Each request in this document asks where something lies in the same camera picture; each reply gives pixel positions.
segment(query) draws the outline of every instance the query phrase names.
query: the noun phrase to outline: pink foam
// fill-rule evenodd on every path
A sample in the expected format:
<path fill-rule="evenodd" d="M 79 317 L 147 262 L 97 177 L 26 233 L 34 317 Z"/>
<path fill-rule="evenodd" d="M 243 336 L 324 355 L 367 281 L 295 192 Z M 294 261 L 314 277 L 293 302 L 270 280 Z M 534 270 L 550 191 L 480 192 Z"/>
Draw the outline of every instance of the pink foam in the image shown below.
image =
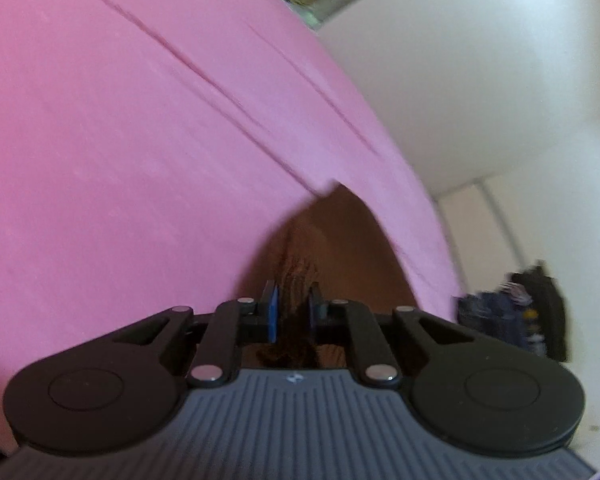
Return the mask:
<path fill-rule="evenodd" d="M 174 304 L 209 312 L 332 180 L 450 316 L 426 192 L 282 1 L 0 0 L 0 398 L 36 359 Z"/>

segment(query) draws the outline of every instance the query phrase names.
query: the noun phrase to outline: metal rivet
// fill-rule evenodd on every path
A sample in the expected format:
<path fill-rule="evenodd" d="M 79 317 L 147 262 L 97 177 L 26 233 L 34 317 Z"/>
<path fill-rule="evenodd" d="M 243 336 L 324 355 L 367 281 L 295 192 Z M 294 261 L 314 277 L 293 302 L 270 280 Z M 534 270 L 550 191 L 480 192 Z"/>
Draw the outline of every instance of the metal rivet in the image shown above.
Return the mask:
<path fill-rule="evenodd" d="M 365 370 L 365 375 L 378 382 L 386 382 L 395 379 L 398 376 L 398 370 L 391 365 L 371 365 Z"/>
<path fill-rule="evenodd" d="M 222 377 L 222 368 L 216 365 L 200 365 L 193 368 L 190 375 L 199 381 L 217 381 Z"/>

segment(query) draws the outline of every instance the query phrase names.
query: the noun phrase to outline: white wall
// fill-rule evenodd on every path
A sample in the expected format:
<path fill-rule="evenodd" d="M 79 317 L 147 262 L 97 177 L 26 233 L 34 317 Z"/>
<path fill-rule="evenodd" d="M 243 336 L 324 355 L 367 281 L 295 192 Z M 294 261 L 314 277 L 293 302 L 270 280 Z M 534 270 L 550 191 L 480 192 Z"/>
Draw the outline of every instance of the white wall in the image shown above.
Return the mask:
<path fill-rule="evenodd" d="M 358 0 L 318 35 L 433 195 L 600 114 L 600 0 Z"/>
<path fill-rule="evenodd" d="M 493 290 L 518 268 L 480 189 L 470 185 L 438 200 L 448 240 L 467 292 Z"/>
<path fill-rule="evenodd" d="M 568 301 L 567 366 L 587 394 L 573 447 L 600 468 L 600 118 L 485 184 L 525 259 L 545 260 Z M 439 202 L 470 290 L 493 288 L 504 272 L 515 270 L 512 252 L 481 199 L 469 187 Z"/>

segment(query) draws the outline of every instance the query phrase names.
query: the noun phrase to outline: brown fuzzy surface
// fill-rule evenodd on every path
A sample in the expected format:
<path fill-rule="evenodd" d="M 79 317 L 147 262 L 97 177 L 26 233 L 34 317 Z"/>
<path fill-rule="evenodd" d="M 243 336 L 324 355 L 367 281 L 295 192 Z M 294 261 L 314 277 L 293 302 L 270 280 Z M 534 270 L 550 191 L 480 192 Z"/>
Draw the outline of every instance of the brown fuzzy surface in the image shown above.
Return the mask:
<path fill-rule="evenodd" d="M 287 220 L 255 257 L 236 296 L 258 298 L 267 280 L 280 285 L 279 335 L 275 345 L 249 346 L 243 367 L 344 366 L 335 346 L 308 339 L 306 295 L 319 282 L 327 299 L 361 301 L 388 314 L 416 301 L 394 251 L 366 204 L 339 185 Z"/>

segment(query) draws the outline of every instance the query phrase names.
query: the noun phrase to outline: gray ribbed plate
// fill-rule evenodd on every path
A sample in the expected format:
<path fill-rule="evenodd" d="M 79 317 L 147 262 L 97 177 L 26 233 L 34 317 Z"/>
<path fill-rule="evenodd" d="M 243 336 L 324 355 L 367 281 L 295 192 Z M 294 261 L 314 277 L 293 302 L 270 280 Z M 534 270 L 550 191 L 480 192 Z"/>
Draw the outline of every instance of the gray ribbed plate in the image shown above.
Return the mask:
<path fill-rule="evenodd" d="M 395 392 L 347 370 L 242 370 L 194 390 L 154 436 L 118 452 L 64 458 L 24 447 L 0 480 L 581 480 L 594 471 L 567 449 L 487 458 L 427 433 Z"/>

